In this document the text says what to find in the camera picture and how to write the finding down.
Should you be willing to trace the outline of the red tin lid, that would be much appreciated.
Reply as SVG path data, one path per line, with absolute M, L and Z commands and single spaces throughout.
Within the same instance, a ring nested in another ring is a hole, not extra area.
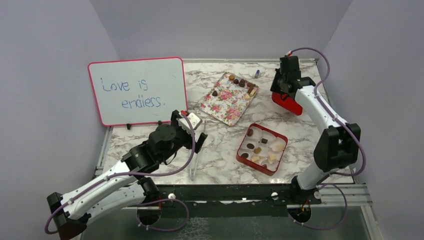
M 295 114 L 296 116 L 300 116 L 303 112 L 303 108 L 286 93 L 281 94 L 273 92 L 271 94 L 271 99 L 275 104 Z

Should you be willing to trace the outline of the metal serving tongs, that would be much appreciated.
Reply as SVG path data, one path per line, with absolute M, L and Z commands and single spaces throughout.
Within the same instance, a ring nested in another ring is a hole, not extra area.
M 203 125 L 202 125 L 202 129 L 201 129 L 201 132 L 202 132 L 202 133 L 205 133 L 205 131 L 206 131 L 206 127 L 207 127 L 207 121 L 206 121 L 206 120 L 204 120 L 204 121 L 203 121 Z M 201 152 L 197 153 L 197 154 L 195 155 L 195 159 L 194 159 L 194 160 L 192 160 L 192 161 L 191 161 L 191 163 L 190 163 L 190 168 L 189 168 L 189 179 L 190 179 L 191 181 L 194 181 L 194 179 L 195 179 L 196 170 L 197 170 L 198 162 L 199 162 L 199 159 L 200 159 L 200 153 L 201 153 Z

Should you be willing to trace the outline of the round brown chocolate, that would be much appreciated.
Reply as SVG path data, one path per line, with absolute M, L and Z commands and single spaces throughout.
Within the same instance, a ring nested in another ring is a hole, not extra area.
M 252 129 L 249 129 L 249 130 L 247 131 L 247 134 L 246 134 L 246 135 L 247 135 L 248 137 L 251 137 L 251 136 L 253 135 L 253 132 L 254 132 L 254 131 L 253 131 Z

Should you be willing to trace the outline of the dark leaf oval chocolate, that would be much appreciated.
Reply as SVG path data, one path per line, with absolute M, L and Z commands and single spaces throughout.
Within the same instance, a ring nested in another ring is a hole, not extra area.
M 252 143 L 248 143 L 247 145 L 246 145 L 246 147 L 248 148 L 248 149 L 254 149 L 255 148 L 255 145 L 254 144 L 252 144 Z

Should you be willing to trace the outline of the red chocolate box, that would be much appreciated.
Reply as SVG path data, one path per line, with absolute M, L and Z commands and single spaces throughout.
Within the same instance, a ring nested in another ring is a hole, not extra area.
M 253 130 L 252 136 L 247 136 L 249 129 Z M 261 143 L 262 139 L 267 139 L 267 143 Z M 283 155 L 288 145 L 288 138 L 278 132 L 268 129 L 257 123 L 252 123 L 246 130 L 246 133 L 236 151 L 236 160 L 256 171 L 259 171 L 267 176 L 273 176 L 279 169 Z M 255 145 L 254 149 L 248 149 L 247 144 Z M 285 145 L 284 151 L 276 151 L 276 145 Z M 261 152 L 256 154 L 254 150 L 261 148 Z M 248 158 L 241 157 L 241 154 L 248 153 Z M 269 155 L 275 155 L 276 160 L 270 162 Z

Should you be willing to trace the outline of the white square chocolate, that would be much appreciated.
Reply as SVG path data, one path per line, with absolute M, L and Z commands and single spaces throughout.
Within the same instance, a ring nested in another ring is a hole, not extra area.
M 277 158 L 276 158 L 276 156 L 275 155 L 269 155 L 268 156 L 268 160 L 270 161 L 270 162 L 273 162 L 273 161 L 275 161 Z
M 278 145 L 276 145 L 275 150 L 276 150 L 277 152 L 284 151 L 284 150 L 285 150 L 285 145 L 283 145 L 283 144 L 278 144 Z

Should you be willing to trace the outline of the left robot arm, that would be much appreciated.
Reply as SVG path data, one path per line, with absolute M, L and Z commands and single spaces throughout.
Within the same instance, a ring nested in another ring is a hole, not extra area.
M 97 217 L 137 204 L 152 205 L 158 190 L 152 177 L 167 177 L 184 170 L 208 137 L 195 131 L 203 120 L 193 112 L 174 110 L 170 123 L 158 122 L 147 140 L 132 147 L 108 171 L 65 194 L 51 193 L 46 199 L 51 212 L 45 225 L 47 235 L 70 240 L 87 229 Z M 181 148 L 190 150 L 185 164 L 158 173 L 160 165 L 173 160 Z

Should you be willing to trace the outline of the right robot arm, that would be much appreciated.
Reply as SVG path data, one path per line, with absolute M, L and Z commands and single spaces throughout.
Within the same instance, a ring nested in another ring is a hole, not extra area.
M 317 86 L 310 77 L 301 76 L 297 56 L 287 54 L 279 59 L 270 87 L 272 101 L 297 116 L 306 112 L 320 133 L 313 162 L 291 180 L 288 196 L 296 204 L 313 195 L 326 177 L 358 159 L 361 128 L 339 117 Z

